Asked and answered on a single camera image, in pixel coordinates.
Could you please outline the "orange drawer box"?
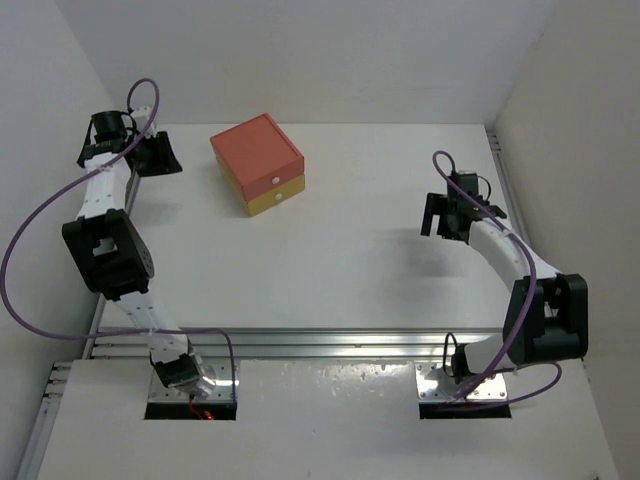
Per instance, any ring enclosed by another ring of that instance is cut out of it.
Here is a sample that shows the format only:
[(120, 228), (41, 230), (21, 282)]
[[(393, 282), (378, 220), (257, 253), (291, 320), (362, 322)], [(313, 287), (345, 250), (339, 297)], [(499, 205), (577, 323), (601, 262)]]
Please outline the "orange drawer box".
[(245, 201), (304, 173), (304, 156), (267, 113), (210, 138)]

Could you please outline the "yellow drawer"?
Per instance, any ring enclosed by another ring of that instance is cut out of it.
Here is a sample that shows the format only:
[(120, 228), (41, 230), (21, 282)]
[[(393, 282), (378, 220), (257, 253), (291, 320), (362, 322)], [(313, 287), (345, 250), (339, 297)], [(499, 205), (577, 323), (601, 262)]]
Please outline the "yellow drawer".
[(246, 200), (241, 191), (239, 184), (233, 178), (231, 172), (226, 167), (224, 162), (220, 159), (217, 160), (218, 166), (224, 175), (224, 178), (229, 183), (236, 197), (243, 205), (247, 215), (249, 217), (256, 216), (265, 210), (268, 210), (276, 205), (281, 204), (285, 200), (301, 193), (306, 186), (305, 175), (299, 175), (290, 181), (272, 186), (265, 193), (253, 198), (252, 200)]

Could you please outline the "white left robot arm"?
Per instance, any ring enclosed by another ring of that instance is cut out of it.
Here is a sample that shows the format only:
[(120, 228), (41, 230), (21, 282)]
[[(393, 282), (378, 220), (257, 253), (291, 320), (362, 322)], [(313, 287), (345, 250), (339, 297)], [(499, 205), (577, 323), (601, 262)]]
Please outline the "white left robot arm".
[(63, 225), (62, 236), (89, 290), (114, 303), (141, 330), (162, 385), (204, 399), (214, 388), (213, 378), (156, 293), (151, 253), (126, 210), (132, 177), (182, 170), (151, 113), (141, 107), (92, 116), (80, 159), (91, 177), (82, 207), (74, 221)]

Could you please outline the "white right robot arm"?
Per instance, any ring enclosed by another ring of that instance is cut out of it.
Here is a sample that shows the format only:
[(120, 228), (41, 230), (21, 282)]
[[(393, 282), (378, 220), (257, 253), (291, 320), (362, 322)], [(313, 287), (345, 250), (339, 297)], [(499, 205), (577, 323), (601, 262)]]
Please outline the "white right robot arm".
[(583, 357), (589, 347), (588, 286), (542, 260), (508, 222), (506, 213), (479, 194), (479, 176), (452, 171), (447, 192), (427, 195), (421, 234), (458, 241), (480, 254), (510, 293), (502, 332), (460, 344), (451, 375), (461, 383), (502, 368)]

